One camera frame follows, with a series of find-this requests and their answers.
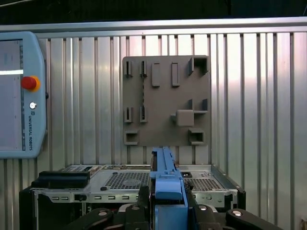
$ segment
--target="metal frame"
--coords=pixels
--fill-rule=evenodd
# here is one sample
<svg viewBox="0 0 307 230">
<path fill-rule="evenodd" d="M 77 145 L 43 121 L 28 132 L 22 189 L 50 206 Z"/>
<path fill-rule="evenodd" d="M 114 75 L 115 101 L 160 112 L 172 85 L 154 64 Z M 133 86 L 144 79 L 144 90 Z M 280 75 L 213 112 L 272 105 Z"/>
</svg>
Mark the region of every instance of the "metal frame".
<svg viewBox="0 0 307 230">
<path fill-rule="evenodd" d="M 0 32 L 31 31 L 39 38 L 305 32 L 305 17 L 1 25 Z"/>
</svg>

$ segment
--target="bolt head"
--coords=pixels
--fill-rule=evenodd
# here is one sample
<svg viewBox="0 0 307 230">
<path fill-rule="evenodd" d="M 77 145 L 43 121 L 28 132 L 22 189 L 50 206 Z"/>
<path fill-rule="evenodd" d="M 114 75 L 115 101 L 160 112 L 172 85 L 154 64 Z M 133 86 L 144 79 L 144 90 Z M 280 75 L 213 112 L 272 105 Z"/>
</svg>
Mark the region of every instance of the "bolt head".
<svg viewBox="0 0 307 230">
<path fill-rule="evenodd" d="M 232 214 L 234 214 L 236 217 L 242 216 L 242 213 L 239 211 L 232 211 Z"/>
</svg>

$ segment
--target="electronic component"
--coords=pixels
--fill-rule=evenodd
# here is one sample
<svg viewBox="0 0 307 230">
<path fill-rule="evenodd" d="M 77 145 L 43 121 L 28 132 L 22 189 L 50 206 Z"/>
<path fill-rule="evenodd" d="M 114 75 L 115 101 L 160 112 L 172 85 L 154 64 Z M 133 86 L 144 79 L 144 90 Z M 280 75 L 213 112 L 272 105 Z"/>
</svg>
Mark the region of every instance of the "electronic component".
<svg viewBox="0 0 307 230">
<path fill-rule="evenodd" d="M 34 158 L 46 134 L 45 64 L 31 32 L 0 33 L 0 158 Z"/>
</svg>

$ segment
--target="metal panel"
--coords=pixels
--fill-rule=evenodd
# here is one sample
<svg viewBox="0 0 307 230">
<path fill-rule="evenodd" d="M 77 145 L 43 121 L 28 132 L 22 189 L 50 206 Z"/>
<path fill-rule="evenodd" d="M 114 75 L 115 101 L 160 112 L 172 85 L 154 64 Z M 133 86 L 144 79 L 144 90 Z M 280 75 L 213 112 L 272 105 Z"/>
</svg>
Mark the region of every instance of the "metal panel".
<svg viewBox="0 0 307 230">
<path fill-rule="evenodd" d="M 291 154 L 291 208 L 293 223 L 299 226 L 301 217 L 306 216 L 307 178 L 306 130 L 307 130 L 307 34 L 293 35 L 293 149 Z"/>
<path fill-rule="evenodd" d="M 48 136 L 37 159 L 0 161 L 0 229 L 18 229 L 18 191 L 69 163 L 150 163 L 122 142 L 121 60 L 208 54 L 212 138 L 171 149 L 213 162 L 247 191 L 248 210 L 299 229 L 307 202 L 307 19 L 0 26 L 30 30 L 46 57 Z"/>
<path fill-rule="evenodd" d="M 258 141 L 258 52 L 257 49 L 257 35 L 245 34 L 243 35 L 243 61 L 244 61 L 244 76 L 243 89 L 244 89 L 244 103 L 242 106 L 243 120 L 244 120 L 244 188 L 249 192 L 247 193 L 247 209 L 257 215 L 259 213 L 258 206 L 255 202 L 259 203 L 258 193 L 258 167 L 259 167 L 259 141 Z"/>
<path fill-rule="evenodd" d="M 242 44 L 239 34 L 227 35 L 227 145 L 228 173 L 240 186 L 243 178 Z"/>
</svg>

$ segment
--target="port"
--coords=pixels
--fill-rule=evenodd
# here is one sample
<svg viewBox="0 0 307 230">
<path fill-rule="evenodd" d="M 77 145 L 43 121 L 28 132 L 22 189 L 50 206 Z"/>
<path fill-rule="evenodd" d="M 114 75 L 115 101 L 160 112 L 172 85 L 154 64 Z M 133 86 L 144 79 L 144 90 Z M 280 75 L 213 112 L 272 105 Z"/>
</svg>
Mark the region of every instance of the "port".
<svg viewBox="0 0 307 230">
<path fill-rule="evenodd" d="M 181 175 L 184 178 L 192 178 L 192 174 L 190 172 L 181 172 Z"/>
<path fill-rule="evenodd" d="M 87 171 L 89 171 L 91 168 L 92 168 L 91 166 L 86 167 L 85 169 L 83 169 L 83 171 L 84 171 L 84 172 L 87 172 Z"/>
<path fill-rule="evenodd" d="M 86 195 L 83 195 L 83 194 L 76 194 L 75 195 L 75 201 L 84 201 L 86 199 L 87 199 Z"/>
</svg>

